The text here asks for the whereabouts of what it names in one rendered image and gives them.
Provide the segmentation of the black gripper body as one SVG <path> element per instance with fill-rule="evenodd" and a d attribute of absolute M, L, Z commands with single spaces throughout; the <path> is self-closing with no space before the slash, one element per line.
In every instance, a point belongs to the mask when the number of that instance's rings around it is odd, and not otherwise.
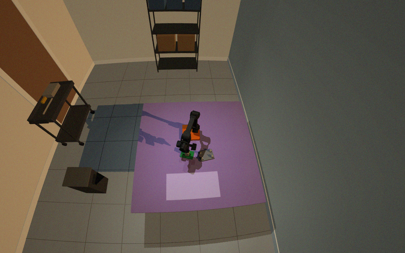
<path fill-rule="evenodd" d="M 187 145 L 188 145 L 188 144 L 187 144 Z M 181 146 L 181 142 L 178 141 L 176 146 L 177 146 L 177 147 L 180 147 L 180 146 Z M 189 146 L 189 147 L 192 147 L 192 150 L 196 150 L 197 144 L 193 143 L 193 144 L 189 144 L 188 146 Z"/>

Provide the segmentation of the green board with square handle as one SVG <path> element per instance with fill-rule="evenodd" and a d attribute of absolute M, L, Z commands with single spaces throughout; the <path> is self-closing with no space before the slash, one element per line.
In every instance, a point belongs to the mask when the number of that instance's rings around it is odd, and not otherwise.
<path fill-rule="evenodd" d="M 193 159 L 193 154 L 194 154 L 194 151 L 189 151 L 189 153 L 184 153 L 184 152 L 181 151 L 180 157 L 184 157 L 184 158 L 192 160 Z"/>

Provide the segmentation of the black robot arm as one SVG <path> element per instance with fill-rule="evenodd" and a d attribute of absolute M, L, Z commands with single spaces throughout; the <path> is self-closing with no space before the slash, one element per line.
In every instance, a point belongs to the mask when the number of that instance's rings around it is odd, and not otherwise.
<path fill-rule="evenodd" d="M 190 120 L 189 123 L 187 125 L 186 131 L 183 132 L 182 136 L 181 136 L 181 146 L 179 148 L 180 151 L 184 152 L 184 153 L 189 153 L 189 143 L 191 140 L 191 129 L 192 132 L 194 133 L 198 133 L 198 130 L 200 128 L 200 126 L 198 125 L 198 118 L 200 117 L 200 112 L 198 111 L 191 111 L 190 113 Z M 187 145 L 188 144 L 188 145 Z"/>

